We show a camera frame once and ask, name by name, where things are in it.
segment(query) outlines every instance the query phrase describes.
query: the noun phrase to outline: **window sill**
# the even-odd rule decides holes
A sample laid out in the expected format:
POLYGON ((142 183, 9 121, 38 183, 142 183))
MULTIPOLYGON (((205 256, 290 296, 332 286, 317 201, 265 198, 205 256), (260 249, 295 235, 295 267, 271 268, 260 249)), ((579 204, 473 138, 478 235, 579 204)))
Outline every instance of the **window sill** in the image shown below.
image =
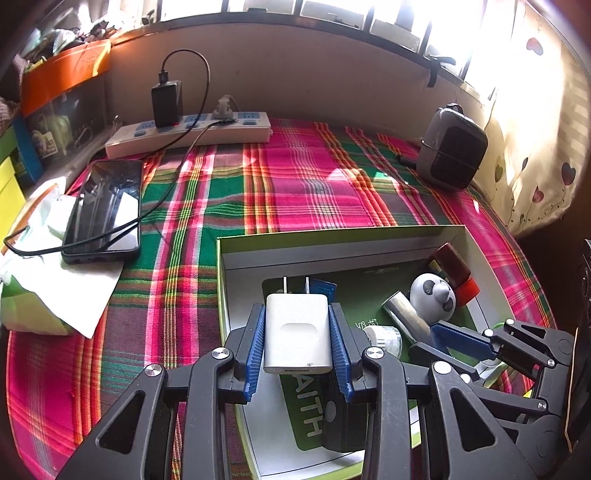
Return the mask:
MULTIPOLYGON (((197 25, 216 25, 228 23, 254 23, 266 25, 289 25, 292 27, 310 28, 312 30, 324 31, 335 35, 342 35, 344 37, 359 40, 378 48, 390 51, 407 60, 410 60, 426 70, 430 69, 430 61, 406 47, 393 43, 385 38, 378 37, 369 32, 364 32, 357 28, 349 27, 326 20, 319 20, 311 17, 301 17, 297 15, 276 14, 270 12, 221 12, 214 14, 195 15, 193 17, 175 18, 173 20, 161 21, 155 24, 147 25, 117 34, 111 38, 112 46, 117 46, 122 43, 149 35, 159 33, 175 28, 195 27, 197 25)), ((442 78, 447 82, 457 86, 465 91, 468 95, 474 97, 482 104, 487 103, 487 99, 481 97, 478 92, 471 87, 471 85, 464 82, 461 78, 447 71, 445 68, 440 68, 437 74, 438 78, 442 78)))

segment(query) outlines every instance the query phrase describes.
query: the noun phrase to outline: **bed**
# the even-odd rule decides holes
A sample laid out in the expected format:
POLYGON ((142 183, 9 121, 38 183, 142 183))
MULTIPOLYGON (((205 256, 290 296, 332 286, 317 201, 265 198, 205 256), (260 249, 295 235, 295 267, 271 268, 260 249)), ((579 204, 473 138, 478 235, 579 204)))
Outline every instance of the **bed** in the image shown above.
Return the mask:
MULTIPOLYGON (((464 224, 515 318, 554 326, 519 246, 477 190, 431 189, 397 164, 397 154, 412 158, 417 149, 396 138, 284 119, 273 120, 272 130, 268 144, 201 147, 189 155, 172 199, 142 224, 141 256, 126 265, 92 339, 11 333, 8 412, 18 453, 35 477, 57 475, 145 365, 191 364, 219 346, 219 236, 464 224)), ((145 207, 164 193, 183 155, 169 150, 147 162, 145 207)), ((496 385, 518 395, 530 386, 512 371, 496 385)), ((177 428, 176 440, 180 435, 177 428)), ((248 476, 232 422, 229 453, 234 476, 248 476)), ((179 456, 177 448, 175 478, 179 456)))

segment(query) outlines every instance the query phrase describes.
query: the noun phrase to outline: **black charger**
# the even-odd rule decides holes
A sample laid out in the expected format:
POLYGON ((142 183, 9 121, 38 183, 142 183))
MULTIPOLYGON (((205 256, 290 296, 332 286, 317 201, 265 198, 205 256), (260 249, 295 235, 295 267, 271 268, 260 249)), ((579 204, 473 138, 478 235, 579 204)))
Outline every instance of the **black charger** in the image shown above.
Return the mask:
POLYGON ((157 128, 178 125, 183 116, 183 90, 181 80, 168 81, 164 69, 158 74, 159 84, 152 87, 152 109, 157 128))

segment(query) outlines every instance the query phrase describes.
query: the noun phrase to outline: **black cable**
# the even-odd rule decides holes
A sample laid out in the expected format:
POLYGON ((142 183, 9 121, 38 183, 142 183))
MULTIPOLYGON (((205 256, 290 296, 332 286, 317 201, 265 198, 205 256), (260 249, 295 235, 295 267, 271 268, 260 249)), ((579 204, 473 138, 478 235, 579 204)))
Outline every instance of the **black cable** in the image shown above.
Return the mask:
MULTIPOLYGON (((200 54, 198 51, 195 50, 191 50, 189 48, 179 48, 178 50, 173 50, 172 52, 170 52, 168 55, 166 55, 164 61, 162 62, 162 69, 160 71, 160 73, 158 74, 160 83, 166 83, 168 81, 168 72, 164 69, 166 66, 166 61, 175 53, 178 53, 180 51, 186 51, 189 53, 193 53, 196 56, 198 56, 200 59, 203 60, 204 64, 205 64, 205 69, 207 71, 207 81, 206 81, 206 85, 205 85, 205 94, 203 95, 203 102, 201 103, 201 107, 199 109, 199 114, 197 115, 197 118, 195 118, 195 120, 193 121, 193 123, 191 124, 191 126, 189 128, 187 128, 186 131, 184 131, 182 134, 180 134, 177 138, 175 138, 174 140, 172 140, 171 142, 169 142, 168 144, 166 144, 165 146, 159 148, 158 150, 154 150, 150 153, 148 153, 147 155, 143 156, 142 158, 140 158, 140 160, 144 161, 148 158, 150 158, 152 155, 154 155, 155 153, 158 153, 160 150, 165 150, 166 148, 170 148, 172 145, 174 145, 175 143, 179 142, 181 139, 183 139, 186 135, 189 134, 189 132, 191 130, 193 130, 195 128, 195 126, 197 125, 197 123, 199 122, 199 119, 201 118, 201 116, 203 115, 203 110, 205 108, 205 103, 207 101, 207 96, 209 94, 209 85, 211 83, 211 70, 209 68, 209 63, 207 62, 207 59, 200 54)), ((129 227, 135 227, 137 224, 139 224, 140 221, 142 221, 144 218, 146 218, 150 213, 152 213, 153 211, 155 211, 160 205, 162 205, 162 203, 164 203, 165 199, 168 197, 168 195, 170 194, 170 192, 172 191, 172 189, 174 188, 179 176, 180 176, 180 172, 181 172, 181 168, 183 166, 183 164, 185 163, 185 161, 187 160, 187 156, 189 155, 189 152, 193 149, 193 147, 197 144, 197 142, 199 141, 199 139, 201 138, 201 136, 207 131, 209 130, 211 127, 214 127, 216 125, 226 125, 226 124, 232 124, 234 123, 235 120, 234 119, 224 119, 224 120, 220 120, 217 122, 214 122, 212 124, 209 124, 208 126, 206 126, 203 131, 197 136, 197 138, 193 141, 191 147, 189 147, 189 149, 187 150, 187 152, 185 153, 185 156, 182 160, 182 162, 179 164, 179 166, 177 167, 177 170, 175 171, 175 175, 173 178, 173 181, 170 183, 170 185, 168 186, 168 189, 166 190, 166 192, 164 193, 164 195, 162 195, 162 197, 160 198, 160 200, 158 202, 156 202, 156 204, 147 212, 139 215, 137 218, 135 218, 134 220, 131 220, 119 227, 113 228, 105 233, 102 233, 100 235, 95 235, 93 237, 90 238, 86 238, 84 240, 81 240, 79 242, 74 242, 71 244, 67 244, 67 245, 61 245, 59 247, 53 247, 53 248, 46 248, 46 249, 42 249, 42 250, 35 250, 35 251, 24 251, 24 250, 19 250, 18 248, 13 247, 12 245, 10 245, 8 243, 9 240, 12 240, 14 237, 16 237, 17 235, 23 233, 27 227, 21 228, 20 230, 14 232, 12 235, 7 236, 4 239, 4 245, 6 246, 6 248, 8 248, 11 252, 21 256, 21 257, 34 257, 36 255, 45 255, 45 254, 50 254, 50 253, 56 253, 56 252, 61 252, 67 248, 73 248, 73 247, 79 247, 80 245, 86 245, 89 244, 91 242, 94 242, 96 240, 100 240, 102 238, 105 238, 109 235, 113 235, 115 233, 121 232, 124 229, 129 229, 131 230, 131 228, 129 227)))
POLYGON ((189 132, 191 130, 193 130, 193 128, 195 128, 195 126, 199 122, 199 119, 201 118, 201 115, 203 114, 203 110, 205 108, 205 102, 207 101, 207 96, 209 94, 209 84, 212 81, 212 72, 209 69, 209 63, 207 62, 207 59, 203 55, 201 55, 198 51, 191 50, 190 48, 179 48, 178 50, 173 50, 168 55, 166 55, 166 58, 162 62, 162 69, 160 70, 160 73, 158 74, 158 78, 160 80, 160 84, 166 83, 168 81, 168 72, 166 70, 164 70, 164 67, 166 66, 166 61, 172 55, 174 55, 175 53, 178 53, 180 51, 187 51, 189 53, 195 54, 197 57, 199 57, 200 59, 202 59, 203 60, 203 63, 205 64, 205 70, 207 71, 207 82, 205 84, 205 93, 203 94, 203 102, 201 103, 201 108, 199 109, 199 114, 197 115, 197 118, 193 121, 193 123, 191 124, 191 126, 189 128, 187 128, 183 133, 181 133, 177 138, 175 138, 174 140, 170 141, 169 143, 167 143, 165 146, 159 148, 158 150, 154 150, 154 151, 148 153, 147 155, 144 155, 143 157, 140 158, 140 160, 142 160, 142 161, 150 158, 152 155, 158 153, 160 150, 166 150, 167 148, 172 147, 175 143, 177 143, 180 140, 182 140, 183 138, 185 138, 189 134, 189 132))
POLYGON ((197 142, 199 141, 199 139, 201 138, 201 136, 207 131, 209 130, 211 127, 215 127, 216 125, 229 125, 236 122, 236 120, 234 120, 233 118, 226 118, 224 120, 219 120, 217 122, 214 122, 212 124, 209 124, 208 126, 206 126, 203 131, 197 136, 197 138, 193 141, 193 144, 191 145, 191 147, 189 147, 189 149, 187 150, 187 152, 185 153, 185 156, 183 157, 183 160, 181 161, 181 163, 178 165, 176 171, 174 172, 174 178, 173 181, 170 183, 170 185, 168 185, 168 188, 166 190, 166 192, 164 192, 164 195, 162 195, 162 197, 160 197, 160 200, 158 200, 156 202, 156 204, 147 212, 142 213, 139 217, 130 220, 127 223, 124 223, 123 225, 120 225, 119 227, 113 228, 111 230, 109 230, 108 232, 102 233, 100 235, 95 235, 93 237, 90 238, 86 238, 84 240, 80 240, 79 242, 73 242, 71 244, 67 244, 67 245, 60 245, 59 247, 53 247, 53 248, 46 248, 43 250, 33 250, 33 251, 24 251, 24 250, 20 250, 18 248, 13 247, 12 245, 10 245, 8 243, 9 240, 12 240, 14 237, 16 237, 17 235, 23 233, 27 227, 21 228, 20 230, 17 230, 16 232, 14 232, 12 235, 9 235, 8 237, 6 237, 4 239, 4 245, 6 246, 6 248, 8 248, 11 252, 21 256, 21 257, 35 257, 37 255, 45 255, 45 254, 52 254, 52 253, 56 253, 56 252, 62 252, 63 250, 65 250, 66 248, 73 248, 73 247, 78 247, 80 245, 86 245, 88 243, 94 242, 96 240, 100 240, 102 238, 105 238, 109 235, 113 235, 115 233, 119 233, 120 231, 123 231, 131 226, 136 226, 137 224, 139 224, 140 221, 142 221, 144 218, 146 218, 150 213, 152 213, 153 211, 155 211, 160 205, 162 205, 164 203, 164 201, 166 200, 166 198, 168 197, 168 195, 170 194, 170 192, 173 191, 174 187, 177 184, 177 180, 180 177, 180 173, 181 173, 181 169, 185 163, 185 161, 187 160, 187 157, 189 156, 190 151, 193 149, 193 147, 197 144, 197 142))

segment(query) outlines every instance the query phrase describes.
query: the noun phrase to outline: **curtain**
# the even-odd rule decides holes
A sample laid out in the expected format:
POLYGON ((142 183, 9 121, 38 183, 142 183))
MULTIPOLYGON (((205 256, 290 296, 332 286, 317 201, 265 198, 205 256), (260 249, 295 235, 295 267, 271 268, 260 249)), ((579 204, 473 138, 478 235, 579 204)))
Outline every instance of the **curtain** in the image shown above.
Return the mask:
POLYGON ((550 24, 522 0, 515 11, 474 182, 522 236, 560 218, 574 199, 589 158, 591 89, 550 24))

